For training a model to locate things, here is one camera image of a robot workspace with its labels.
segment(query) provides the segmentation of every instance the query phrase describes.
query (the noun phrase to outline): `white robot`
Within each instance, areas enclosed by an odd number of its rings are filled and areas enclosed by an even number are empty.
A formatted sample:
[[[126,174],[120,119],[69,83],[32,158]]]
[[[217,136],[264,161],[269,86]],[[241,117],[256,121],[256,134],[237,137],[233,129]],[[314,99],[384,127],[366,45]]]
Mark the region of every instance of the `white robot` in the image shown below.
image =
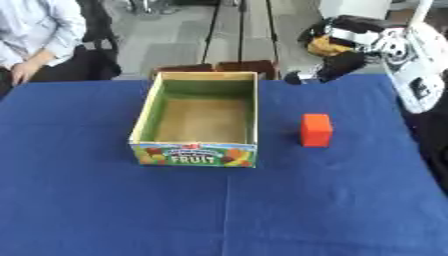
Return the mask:
[[[433,27],[424,22],[433,0],[422,0],[407,27],[389,27],[382,31],[353,32],[328,24],[326,34],[352,42],[357,60],[376,56],[381,59],[386,73],[407,111],[420,114],[433,109],[445,91],[448,76],[448,41]],[[327,82],[363,65],[344,63],[353,58],[327,58],[326,64],[316,74],[295,75],[301,81],[318,78]]]

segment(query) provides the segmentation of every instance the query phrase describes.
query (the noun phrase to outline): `red cube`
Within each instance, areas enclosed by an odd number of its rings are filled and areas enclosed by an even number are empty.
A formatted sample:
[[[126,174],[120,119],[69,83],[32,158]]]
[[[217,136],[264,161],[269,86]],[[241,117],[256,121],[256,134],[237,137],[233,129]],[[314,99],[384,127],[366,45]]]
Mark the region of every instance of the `red cube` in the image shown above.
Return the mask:
[[[327,114],[304,114],[302,116],[301,140],[304,147],[328,147],[333,126]]]

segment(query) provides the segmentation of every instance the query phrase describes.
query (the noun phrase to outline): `blue tablecloth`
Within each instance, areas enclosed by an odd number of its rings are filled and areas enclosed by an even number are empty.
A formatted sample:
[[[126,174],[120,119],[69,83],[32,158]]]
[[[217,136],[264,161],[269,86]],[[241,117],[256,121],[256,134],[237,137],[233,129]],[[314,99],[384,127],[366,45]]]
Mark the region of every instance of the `blue tablecloth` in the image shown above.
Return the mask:
[[[260,85],[256,169],[143,167],[143,81],[31,84],[0,102],[1,256],[448,255],[448,200],[384,76]],[[329,113],[328,149],[298,145]]]

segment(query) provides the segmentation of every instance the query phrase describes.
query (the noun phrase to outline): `tripod leg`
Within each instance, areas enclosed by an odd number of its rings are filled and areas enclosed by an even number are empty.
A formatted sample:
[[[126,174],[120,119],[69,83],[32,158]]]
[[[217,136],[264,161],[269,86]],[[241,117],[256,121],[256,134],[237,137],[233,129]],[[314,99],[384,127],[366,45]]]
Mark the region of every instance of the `tripod leg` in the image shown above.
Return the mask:
[[[243,61],[243,50],[244,50],[244,23],[247,12],[247,2],[246,0],[241,0],[240,6],[240,34],[239,34],[239,42],[238,42],[238,63],[241,65]]]
[[[205,38],[205,49],[204,54],[202,55],[201,64],[205,63],[207,59],[208,51],[210,50],[210,44],[212,42],[213,32],[215,31],[216,21],[218,20],[219,9],[221,8],[222,0],[216,0],[215,11],[213,12],[212,22],[210,23],[210,30],[208,32],[207,37]]]
[[[278,35],[277,32],[275,31],[274,15],[272,14],[271,0],[266,0],[266,8],[268,10],[268,19],[269,19],[269,27],[271,29],[272,45],[274,47],[275,64],[278,65],[280,61],[280,57],[278,54]]]

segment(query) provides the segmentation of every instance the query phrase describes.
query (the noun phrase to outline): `fruit box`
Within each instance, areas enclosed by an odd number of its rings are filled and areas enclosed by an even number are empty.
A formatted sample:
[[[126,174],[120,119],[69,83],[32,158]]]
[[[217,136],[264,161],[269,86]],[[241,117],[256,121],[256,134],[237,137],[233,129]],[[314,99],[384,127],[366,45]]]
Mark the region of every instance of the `fruit box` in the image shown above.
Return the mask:
[[[129,143],[141,164],[255,167],[258,77],[159,73]]]

